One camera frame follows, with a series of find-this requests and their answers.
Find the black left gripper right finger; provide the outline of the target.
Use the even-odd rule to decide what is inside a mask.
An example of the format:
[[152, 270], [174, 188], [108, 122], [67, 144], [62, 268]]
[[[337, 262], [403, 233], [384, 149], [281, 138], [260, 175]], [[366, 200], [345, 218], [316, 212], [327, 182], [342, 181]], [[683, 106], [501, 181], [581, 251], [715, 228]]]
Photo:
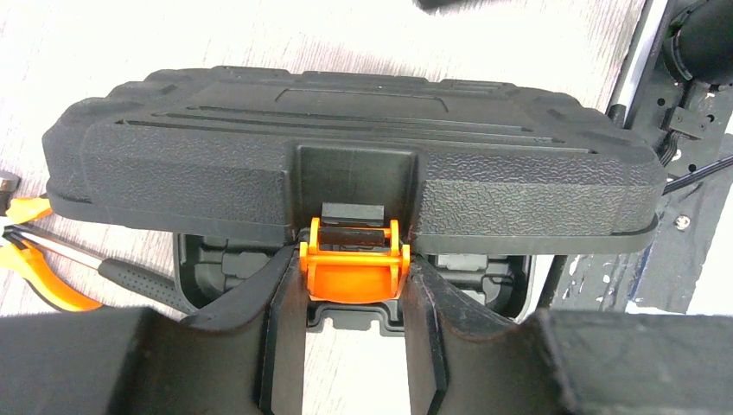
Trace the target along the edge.
[[423, 258], [403, 290], [414, 414], [729, 414], [732, 321], [538, 310], [514, 323]]

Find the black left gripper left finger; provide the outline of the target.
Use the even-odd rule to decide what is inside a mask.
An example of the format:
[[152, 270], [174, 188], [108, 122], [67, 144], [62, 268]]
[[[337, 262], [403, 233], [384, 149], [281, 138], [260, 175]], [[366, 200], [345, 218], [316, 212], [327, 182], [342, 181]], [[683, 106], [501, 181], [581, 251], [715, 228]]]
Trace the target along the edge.
[[150, 308], [5, 317], [4, 414], [298, 414], [307, 295], [296, 248], [186, 318]]

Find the black plastic tool case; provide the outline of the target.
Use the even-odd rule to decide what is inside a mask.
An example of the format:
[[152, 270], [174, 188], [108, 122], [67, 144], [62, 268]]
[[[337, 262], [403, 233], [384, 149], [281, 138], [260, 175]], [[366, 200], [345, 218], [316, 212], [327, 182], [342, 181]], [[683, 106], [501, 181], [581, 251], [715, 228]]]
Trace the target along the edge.
[[506, 83], [214, 67], [69, 106], [42, 137], [55, 212], [290, 255], [311, 221], [421, 256], [625, 253], [666, 174], [634, 133]]

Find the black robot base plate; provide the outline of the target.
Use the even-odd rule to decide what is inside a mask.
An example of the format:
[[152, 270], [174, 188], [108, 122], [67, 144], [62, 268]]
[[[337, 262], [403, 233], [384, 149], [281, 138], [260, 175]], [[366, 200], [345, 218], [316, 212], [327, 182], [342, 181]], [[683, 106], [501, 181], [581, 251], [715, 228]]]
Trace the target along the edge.
[[686, 313], [731, 185], [727, 168], [666, 195], [657, 233], [642, 252], [556, 257], [539, 306]]

